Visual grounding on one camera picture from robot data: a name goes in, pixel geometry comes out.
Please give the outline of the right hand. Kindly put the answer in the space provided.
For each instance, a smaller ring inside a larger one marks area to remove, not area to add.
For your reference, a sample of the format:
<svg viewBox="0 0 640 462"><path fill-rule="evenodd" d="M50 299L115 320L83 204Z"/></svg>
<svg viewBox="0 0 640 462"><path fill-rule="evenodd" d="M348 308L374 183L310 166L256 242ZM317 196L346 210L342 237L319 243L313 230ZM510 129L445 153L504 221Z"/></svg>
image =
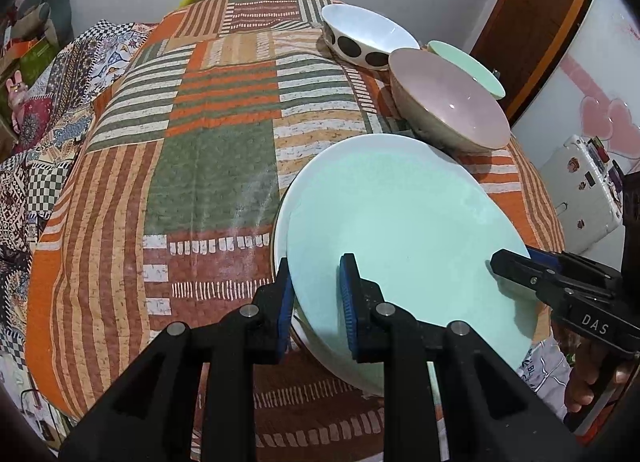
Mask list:
<svg viewBox="0 0 640 462"><path fill-rule="evenodd" d="M582 340L576 350L575 364L565 387L564 404L568 412L578 412L593 401L591 388L598 381L600 369L608 353L599 342Z"/></svg>

